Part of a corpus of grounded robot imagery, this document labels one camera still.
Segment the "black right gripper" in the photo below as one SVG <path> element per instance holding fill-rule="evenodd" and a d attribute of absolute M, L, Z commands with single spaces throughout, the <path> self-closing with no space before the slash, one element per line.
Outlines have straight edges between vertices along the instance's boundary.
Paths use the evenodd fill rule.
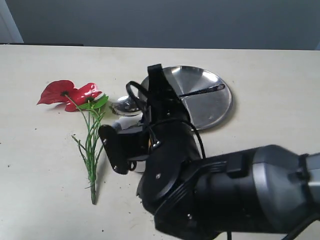
<path fill-rule="evenodd" d="M 143 207 L 158 208 L 181 185 L 183 164 L 200 153 L 189 125 L 190 114 L 168 82 L 161 64 L 147 67 L 148 89 L 144 120 L 160 145 L 150 150 L 137 194 Z"/>

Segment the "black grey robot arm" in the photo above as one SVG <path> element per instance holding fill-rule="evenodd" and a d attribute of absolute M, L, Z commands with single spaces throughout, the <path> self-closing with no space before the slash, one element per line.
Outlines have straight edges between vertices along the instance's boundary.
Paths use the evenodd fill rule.
<path fill-rule="evenodd" d="M 221 233 L 283 234 L 295 239 L 320 218 L 320 156 L 278 145 L 207 157 L 190 114 L 160 64 L 136 88 L 147 134 L 137 196 L 155 228 L 182 240 Z"/>

